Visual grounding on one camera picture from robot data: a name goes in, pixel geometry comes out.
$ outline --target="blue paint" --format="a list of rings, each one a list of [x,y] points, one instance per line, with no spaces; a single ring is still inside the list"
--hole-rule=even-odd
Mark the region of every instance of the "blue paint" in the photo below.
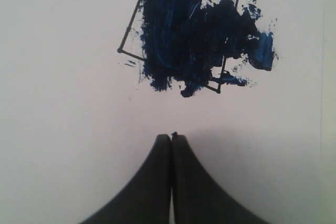
[[[213,77],[213,67],[221,67],[224,57],[238,59],[246,54],[249,63],[270,71],[274,58],[273,34],[258,31],[255,21],[261,10],[254,4],[240,15],[232,0],[218,4],[207,0],[143,0],[143,73],[156,91],[171,88],[173,79],[184,81],[184,97],[209,82],[245,86],[225,71]]]

